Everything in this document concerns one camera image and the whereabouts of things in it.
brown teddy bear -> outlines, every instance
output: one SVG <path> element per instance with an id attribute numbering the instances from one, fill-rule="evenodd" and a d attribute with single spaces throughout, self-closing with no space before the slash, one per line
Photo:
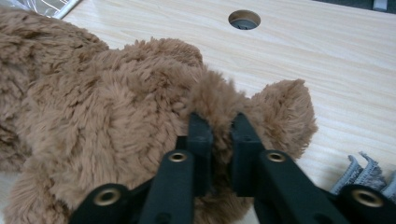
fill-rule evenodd
<path id="1" fill-rule="evenodd" d="M 6 223 L 67 223 L 90 191 L 152 178 L 189 114 L 211 126 L 214 188 L 195 199 L 195 223 L 231 223 L 252 199 L 230 189 L 230 127 L 244 113 L 266 148 L 299 158 L 317 130 L 302 80 L 248 99 L 177 39 L 109 49 L 86 30 L 0 8 L 0 170 L 21 172 Z"/>

brown fur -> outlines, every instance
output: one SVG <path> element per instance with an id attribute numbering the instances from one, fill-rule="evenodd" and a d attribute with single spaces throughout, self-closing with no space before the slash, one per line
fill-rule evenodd
<path id="1" fill-rule="evenodd" d="M 196 199 L 195 223 L 230 223 L 251 206 L 226 175 L 236 114 L 248 116 L 267 148 L 295 159 L 317 130 L 302 80 L 248 99 L 180 40 L 108 49 L 71 24 L 0 8 L 0 49 L 0 170 L 21 171 L 6 223 L 67 223 L 94 188 L 152 178 L 187 134 L 192 111 L 215 135 L 218 192 Z"/>

light wood tabletop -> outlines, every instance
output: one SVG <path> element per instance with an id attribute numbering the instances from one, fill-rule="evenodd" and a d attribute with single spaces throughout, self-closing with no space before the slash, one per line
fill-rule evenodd
<path id="1" fill-rule="evenodd" d="M 229 16 L 240 9 L 255 12 L 260 25 L 232 27 Z M 84 0 L 64 21 L 113 49 L 136 39 L 179 38 L 247 96 L 266 84 L 304 79 L 319 130 L 298 164 L 321 188 L 345 171 L 347 155 L 364 166 L 360 151 L 379 162 L 384 176 L 396 170 L 396 15 L 310 0 Z M 253 219 L 250 213 L 245 223 Z"/>

